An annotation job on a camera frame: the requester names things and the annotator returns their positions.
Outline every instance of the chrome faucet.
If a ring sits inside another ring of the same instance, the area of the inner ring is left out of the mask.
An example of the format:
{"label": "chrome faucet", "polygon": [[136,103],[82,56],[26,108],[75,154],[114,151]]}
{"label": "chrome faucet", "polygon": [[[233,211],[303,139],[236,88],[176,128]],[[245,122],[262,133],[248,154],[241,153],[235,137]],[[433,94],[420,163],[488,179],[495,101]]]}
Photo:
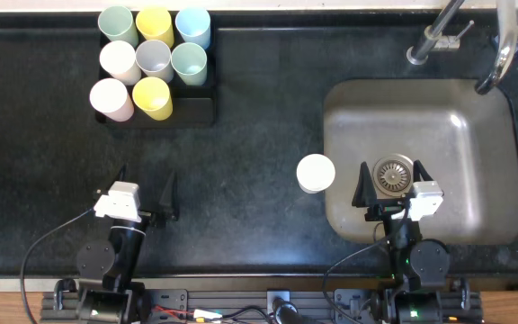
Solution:
{"label": "chrome faucet", "polygon": [[[441,50],[458,50],[460,38],[473,25],[469,25],[457,36],[443,36],[442,31],[451,18],[459,11],[465,0],[451,0],[441,11],[432,26],[425,28],[416,46],[409,48],[406,57],[412,64],[424,64],[429,52]],[[481,78],[475,85],[475,91],[484,95],[496,86],[505,76],[513,61],[517,45],[517,15],[514,0],[496,0],[497,18],[499,21],[499,46],[491,72]]]}

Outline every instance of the yellow cup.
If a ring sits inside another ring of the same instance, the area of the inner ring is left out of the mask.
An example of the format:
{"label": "yellow cup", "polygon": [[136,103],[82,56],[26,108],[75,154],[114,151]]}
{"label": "yellow cup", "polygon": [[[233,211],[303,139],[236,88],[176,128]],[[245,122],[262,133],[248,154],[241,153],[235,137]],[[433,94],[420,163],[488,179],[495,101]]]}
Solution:
{"label": "yellow cup", "polygon": [[169,86],[154,76],[142,78],[133,87],[133,102],[156,121],[162,121],[173,112]]}
{"label": "yellow cup", "polygon": [[173,25],[171,14],[164,7],[147,7],[141,10],[135,20],[137,29],[146,40],[163,41],[169,48],[173,47]]}

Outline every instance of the black countertop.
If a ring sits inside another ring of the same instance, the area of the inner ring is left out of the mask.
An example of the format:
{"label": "black countertop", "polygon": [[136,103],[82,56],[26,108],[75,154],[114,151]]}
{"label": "black countertop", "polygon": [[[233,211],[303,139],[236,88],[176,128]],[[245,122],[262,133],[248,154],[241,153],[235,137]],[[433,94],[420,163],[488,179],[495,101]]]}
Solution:
{"label": "black countertop", "polygon": [[[476,25],[460,50],[410,65],[405,51],[434,16],[215,13],[218,117],[189,130],[94,120],[94,15],[0,16],[0,276],[17,275],[35,239],[90,208],[91,192],[124,162],[143,193],[158,194],[171,169],[179,175],[181,218],[148,231],[138,276],[323,272],[364,246],[336,235],[324,194],[303,193],[295,177],[301,158],[323,151],[326,93],[352,78],[478,78],[494,59],[495,14],[462,13],[448,33]],[[501,87],[518,134],[518,59]],[[77,250],[109,227],[79,220],[34,251],[28,273],[75,275]],[[518,240],[451,246],[451,256],[453,274],[518,274]],[[387,275],[389,264],[375,250],[343,271]]]}

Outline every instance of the faucet handle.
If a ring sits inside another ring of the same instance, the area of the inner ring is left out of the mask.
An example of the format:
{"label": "faucet handle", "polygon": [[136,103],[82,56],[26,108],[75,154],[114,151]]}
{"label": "faucet handle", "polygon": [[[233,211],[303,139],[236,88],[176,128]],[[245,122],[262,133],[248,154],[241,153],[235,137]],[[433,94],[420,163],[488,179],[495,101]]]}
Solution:
{"label": "faucet handle", "polygon": [[474,24],[475,22],[469,21],[467,26],[465,26],[457,36],[441,36],[435,43],[433,51],[458,50],[460,47],[460,38],[463,37],[463,35],[465,35],[465,33],[468,32]]}

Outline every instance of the wooden floor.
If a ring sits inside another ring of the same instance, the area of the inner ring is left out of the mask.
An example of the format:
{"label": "wooden floor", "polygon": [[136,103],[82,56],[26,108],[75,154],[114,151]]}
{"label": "wooden floor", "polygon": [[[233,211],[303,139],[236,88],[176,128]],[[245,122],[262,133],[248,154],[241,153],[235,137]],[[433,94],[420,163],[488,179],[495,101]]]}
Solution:
{"label": "wooden floor", "polygon": [[[518,292],[483,292],[482,295],[487,324],[518,324]],[[36,319],[41,298],[41,292],[28,293],[31,311]],[[18,292],[0,292],[0,323],[30,324]]]}

